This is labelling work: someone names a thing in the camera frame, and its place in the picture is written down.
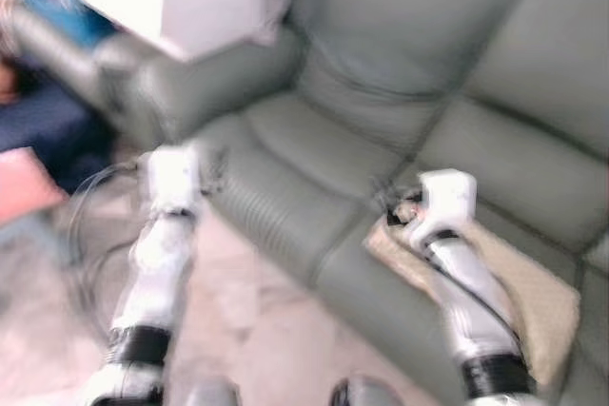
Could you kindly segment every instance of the floor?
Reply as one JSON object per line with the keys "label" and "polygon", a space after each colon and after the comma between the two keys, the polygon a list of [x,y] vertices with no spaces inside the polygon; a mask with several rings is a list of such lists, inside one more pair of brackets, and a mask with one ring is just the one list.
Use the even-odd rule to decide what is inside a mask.
{"label": "floor", "polygon": [[[133,195],[126,178],[93,195],[83,227],[90,255],[137,233]],[[67,211],[56,211],[59,227]],[[170,404],[181,404],[197,379],[223,375],[239,385],[245,406],[325,406],[333,385],[355,373],[385,380],[406,405],[437,404],[208,208],[196,245]],[[113,256],[100,280],[106,315],[126,278],[125,258]],[[70,405],[99,367],[103,350],[69,305],[68,279],[28,238],[0,248],[1,406]]]}

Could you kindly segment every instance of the pink object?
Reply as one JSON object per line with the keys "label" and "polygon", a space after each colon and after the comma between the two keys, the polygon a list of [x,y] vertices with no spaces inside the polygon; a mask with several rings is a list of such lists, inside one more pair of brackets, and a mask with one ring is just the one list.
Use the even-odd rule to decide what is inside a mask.
{"label": "pink object", "polygon": [[0,153],[0,224],[65,201],[31,148]]}

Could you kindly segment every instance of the beige cloth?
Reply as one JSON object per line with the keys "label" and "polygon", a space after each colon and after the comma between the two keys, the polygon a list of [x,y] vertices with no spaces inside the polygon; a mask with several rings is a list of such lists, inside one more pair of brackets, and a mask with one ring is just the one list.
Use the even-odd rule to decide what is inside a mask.
{"label": "beige cloth", "polygon": [[[432,282],[436,273],[392,240],[392,231],[399,229],[387,227],[382,218],[364,241],[366,248],[404,280],[438,301]],[[515,302],[531,376],[541,391],[550,388],[563,371],[578,329],[578,291],[478,223],[472,222],[464,232]]]}

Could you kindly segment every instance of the sofa backrest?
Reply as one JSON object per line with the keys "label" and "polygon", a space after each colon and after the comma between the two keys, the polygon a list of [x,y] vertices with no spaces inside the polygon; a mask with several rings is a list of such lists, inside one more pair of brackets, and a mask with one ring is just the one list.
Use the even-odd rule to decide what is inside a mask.
{"label": "sofa backrest", "polygon": [[521,0],[418,156],[583,256],[607,230],[609,0]]}
{"label": "sofa backrest", "polygon": [[369,139],[415,147],[515,0],[295,0],[303,94]]}

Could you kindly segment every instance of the gray leather sofa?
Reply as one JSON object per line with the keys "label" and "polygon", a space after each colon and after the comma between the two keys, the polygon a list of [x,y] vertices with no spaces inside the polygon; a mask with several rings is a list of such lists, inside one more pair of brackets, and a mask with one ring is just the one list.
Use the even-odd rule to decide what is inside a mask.
{"label": "gray leather sofa", "polygon": [[[24,48],[98,103],[72,45],[31,13],[16,16],[29,23]],[[141,146],[228,146],[218,210],[449,406],[462,404],[462,387],[437,308],[362,241],[379,217],[373,177],[473,173],[480,222],[582,293],[551,403],[601,406],[608,18],[609,0],[295,0],[271,48],[182,65],[119,36],[126,45],[87,62],[98,109]]]}

